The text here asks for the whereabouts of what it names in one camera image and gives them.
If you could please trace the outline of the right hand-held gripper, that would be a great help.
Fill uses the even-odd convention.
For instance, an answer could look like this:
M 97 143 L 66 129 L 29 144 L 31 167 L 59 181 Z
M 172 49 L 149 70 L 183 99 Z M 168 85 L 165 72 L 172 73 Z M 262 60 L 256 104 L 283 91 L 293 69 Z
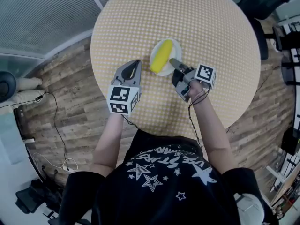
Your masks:
M 177 94 L 184 102 L 187 103 L 190 99 L 190 83 L 193 80 L 202 82 L 202 86 L 206 89 L 214 88 L 216 81 L 215 68 L 199 64 L 197 69 L 195 69 L 183 64 L 175 58 L 169 59 L 169 62 L 175 68 L 172 76 L 172 84 L 175 87 Z

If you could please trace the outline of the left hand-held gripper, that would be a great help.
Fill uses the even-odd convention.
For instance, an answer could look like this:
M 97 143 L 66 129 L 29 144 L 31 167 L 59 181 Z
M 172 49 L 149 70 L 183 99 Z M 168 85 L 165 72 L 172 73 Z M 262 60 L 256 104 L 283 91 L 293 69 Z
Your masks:
M 109 111 L 115 114 L 131 115 L 140 101 L 140 79 L 142 62 L 129 61 L 120 66 L 115 74 L 112 84 L 108 88 L 107 104 Z

